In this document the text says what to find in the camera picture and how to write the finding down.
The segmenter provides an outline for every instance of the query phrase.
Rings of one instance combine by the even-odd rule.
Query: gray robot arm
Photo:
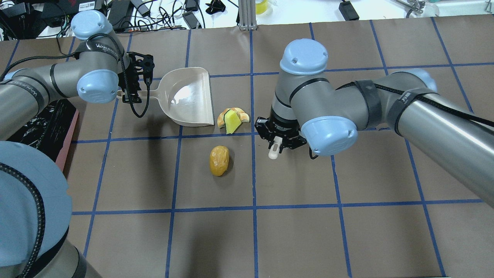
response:
[[[359,130],[387,123],[494,207],[492,129],[439,109],[435,103],[462,110],[435,93],[435,82],[424,70],[334,90],[322,73],[327,58],[326,49],[308,39],[285,50],[270,117],[255,123],[270,142],[271,158],[305,143],[317,155],[333,155],[349,148]]]
[[[5,140],[36,116],[51,101],[80,95],[82,99],[105,103],[113,100],[129,57],[108,20],[98,11],[78,13],[72,20],[75,35],[82,40],[75,61],[8,74],[0,83],[0,140]],[[114,39],[92,35],[104,33]]]

